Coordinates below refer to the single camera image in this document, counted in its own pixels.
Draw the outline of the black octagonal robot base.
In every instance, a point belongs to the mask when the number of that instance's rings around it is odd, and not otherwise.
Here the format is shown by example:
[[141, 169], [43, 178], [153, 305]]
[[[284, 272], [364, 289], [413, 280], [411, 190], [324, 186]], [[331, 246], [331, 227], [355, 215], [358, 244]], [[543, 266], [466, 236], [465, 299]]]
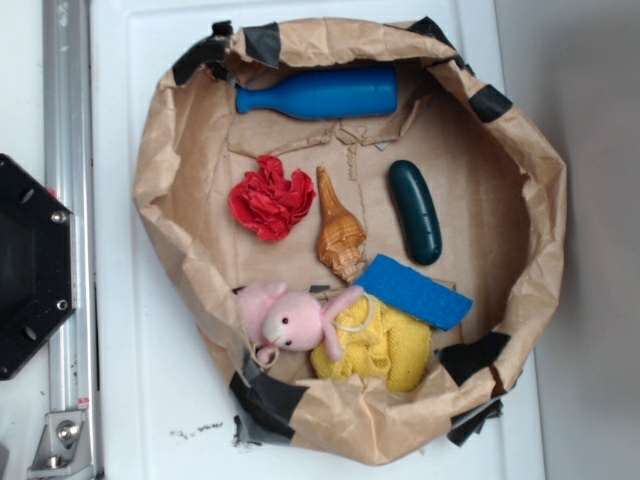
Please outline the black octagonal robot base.
[[12, 379], [75, 311], [74, 216], [1, 156], [1, 379]]

